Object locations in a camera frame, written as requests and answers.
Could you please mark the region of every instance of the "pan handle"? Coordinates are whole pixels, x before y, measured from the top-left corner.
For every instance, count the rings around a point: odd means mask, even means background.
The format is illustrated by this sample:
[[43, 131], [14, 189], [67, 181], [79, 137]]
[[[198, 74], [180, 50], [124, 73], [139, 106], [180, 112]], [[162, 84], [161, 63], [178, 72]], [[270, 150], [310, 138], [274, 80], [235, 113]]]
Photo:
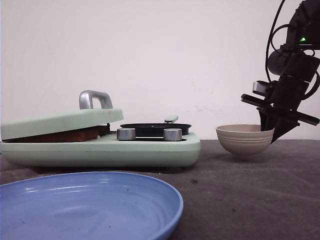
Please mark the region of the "pan handle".
[[165, 124], [173, 124], [174, 122], [176, 122], [177, 120], [179, 119], [178, 115], [170, 115], [170, 116], [167, 116], [164, 120], [164, 123]]
[[86, 90], [80, 93], [79, 106], [80, 109], [93, 109], [94, 105], [92, 99], [98, 99], [102, 109], [112, 109], [112, 102], [110, 96], [101, 91]]

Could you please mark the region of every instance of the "white wall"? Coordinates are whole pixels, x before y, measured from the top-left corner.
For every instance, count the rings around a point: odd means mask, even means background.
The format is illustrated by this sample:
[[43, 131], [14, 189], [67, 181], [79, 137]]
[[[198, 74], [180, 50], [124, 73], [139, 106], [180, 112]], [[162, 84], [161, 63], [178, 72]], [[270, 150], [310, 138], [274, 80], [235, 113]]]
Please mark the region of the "white wall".
[[[279, 3], [2, 0], [1, 121], [73, 111], [81, 91], [97, 90], [123, 109], [113, 129], [175, 113], [201, 139], [216, 139], [218, 125], [259, 123], [240, 96], [266, 80]], [[277, 26], [289, 23], [299, 3], [286, 1]], [[285, 36], [280, 31], [275, 45]], [[299, 110], [320, 117], [319, 99], [320, 91]], [[284, 138], [320, 140], [320, 127], [301, 123]]]

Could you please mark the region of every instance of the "stove lid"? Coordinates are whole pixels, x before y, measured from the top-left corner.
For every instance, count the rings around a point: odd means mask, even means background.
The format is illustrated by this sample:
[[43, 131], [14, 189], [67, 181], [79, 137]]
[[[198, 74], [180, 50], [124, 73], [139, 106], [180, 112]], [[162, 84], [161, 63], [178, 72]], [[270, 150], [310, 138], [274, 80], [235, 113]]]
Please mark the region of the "stove lid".
[[[100, 100], [101, 109], [93, 108], [92, 98]], [[105, 92], [83, 91], [80, 94], [79, 103], [81, 109], [77, 111], [1, 123], [1, 138], [9, 140], [59, 133], [124, 119], [122, 110], [112, 108], [110, 97]]]

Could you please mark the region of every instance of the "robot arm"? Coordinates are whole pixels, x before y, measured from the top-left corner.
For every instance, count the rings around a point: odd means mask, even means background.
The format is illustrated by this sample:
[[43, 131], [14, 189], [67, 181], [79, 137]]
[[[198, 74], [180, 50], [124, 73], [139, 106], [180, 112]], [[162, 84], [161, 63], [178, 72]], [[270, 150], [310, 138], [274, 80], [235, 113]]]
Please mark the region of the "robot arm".
[[[304, 53], [304, 50], [320, 50], [320, 1], [303, 1], [290, 23], [284, 26], [288, 27], [286, 42], [267, 60], [268, 69], [280, 76], [279, 80], [253, 84], [253, 93], [264, 99], [241, 96], [241, 101], [257, 106], [262, 131], [274, 128], [272, 142], [299, 126], [298, 121], [315, 126], [320, 123], [318, 118], [297, 111], [301, 101], [311, 97], [320, 86], [317, 73], [320, 59]], [[315, 75], [315, 84], [306, 93]]]

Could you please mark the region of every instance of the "black frying pan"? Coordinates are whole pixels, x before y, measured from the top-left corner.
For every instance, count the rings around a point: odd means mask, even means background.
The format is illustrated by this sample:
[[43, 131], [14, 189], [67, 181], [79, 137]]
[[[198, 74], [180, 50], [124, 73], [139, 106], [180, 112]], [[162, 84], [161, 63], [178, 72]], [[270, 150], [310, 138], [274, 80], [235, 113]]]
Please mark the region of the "black frying pan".
[[129, 123], [122, 128], [135, 128], [137, 137], [163, 137], [164, 129], [181, 129], [182, 135], [189, 134], [190, 124], [181, 123]]

